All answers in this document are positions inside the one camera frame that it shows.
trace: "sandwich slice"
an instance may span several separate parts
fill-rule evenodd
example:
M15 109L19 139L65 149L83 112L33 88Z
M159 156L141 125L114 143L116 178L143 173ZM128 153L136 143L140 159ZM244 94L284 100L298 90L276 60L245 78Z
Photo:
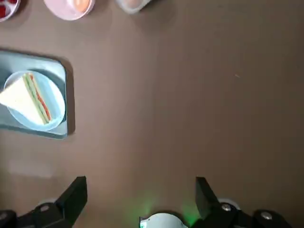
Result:
M4 89L0 104L20 112L35 124L44 125L52 119L32 73L24 74Z

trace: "red food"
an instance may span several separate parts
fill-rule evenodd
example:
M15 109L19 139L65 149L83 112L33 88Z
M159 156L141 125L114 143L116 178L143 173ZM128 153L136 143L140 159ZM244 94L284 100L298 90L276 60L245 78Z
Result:
M17 0L8 0L8 2L11 3L11 4L16 4Z
M5 6L0 6L0 18L5 17L6 8Z
M30 76L30 79L34 82L34 77L33 77L33 75ZM44 110L46 111L48 120L50 121L50 120L51 120L51 115L49 114L48 107L47 107L46 103L44 103L44 101L42 100L42 98L41 98L41 96L39 95L37 89L36 89L36 95L37 95L37 99L40 101L40 103L42 104Z

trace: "light blue plate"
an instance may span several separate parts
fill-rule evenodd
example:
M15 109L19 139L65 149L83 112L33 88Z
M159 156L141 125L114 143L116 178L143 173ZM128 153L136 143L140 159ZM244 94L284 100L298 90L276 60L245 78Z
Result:
M44 98L44 101L50 111L52 120L48 124L39 125L31 122L24 115L14 109L8 108L8 110L19 123L29 129L43 132L50 131L56 128L64 118L66 106L63 96L59 88L48 77L41 73L29 70L18 71L10 75L4 84L4 89L11 85L14 81L21 78L25 73L32 73L34 75L35 80L41 90L42 97Z

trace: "bowl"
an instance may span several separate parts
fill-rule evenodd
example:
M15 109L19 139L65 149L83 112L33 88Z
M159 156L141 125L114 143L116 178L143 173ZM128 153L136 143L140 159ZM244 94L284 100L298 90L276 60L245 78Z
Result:
M73 7L73 0L44 0L48 9L62 20L78 20L87 15L94 7L95 0L90 3L84 12L80 12Z
M128 14L139 12L151 0L116 0L118 5Z
M63 99L63 96L55 83L50 80L45 75L38 73L36 71L18 71L9 76L4 84L4 89L14 83L16 80L21 78L26 73L32 73L35 77L37 84L41 90L41 94L44 97L44 101L47 104L47 107L51 113L52 120L45 124L39 125L28 120L24 115L19 113L18 111L8 108L10 114L23 126L34 130L34 131L42 131L47 132L50 131L60 125L62 122L65 112L66 105Z
M5 17L0 18L0 22L4 22L7 19L11 18L15 12L18 10L19 5L20 5L21 0L15 0L15 1L10 1L10 0L4 0L1 1L0 0L0 7L5 7L6 11L5 11Z

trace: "tray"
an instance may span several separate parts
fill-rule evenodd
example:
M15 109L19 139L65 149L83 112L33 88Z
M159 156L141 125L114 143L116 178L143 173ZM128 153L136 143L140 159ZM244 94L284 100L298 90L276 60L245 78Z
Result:
M67 137L67 87L66 70L63 65L54 59L26 55L16 52L0 50L0 91L3 90L6 79L16 71L34 70L51 79L59 88L66 104L66 113L60 125L51 131L40 132L31 130L20 124L9 113L7 107L0 105L0 128L30 133L54 139Z

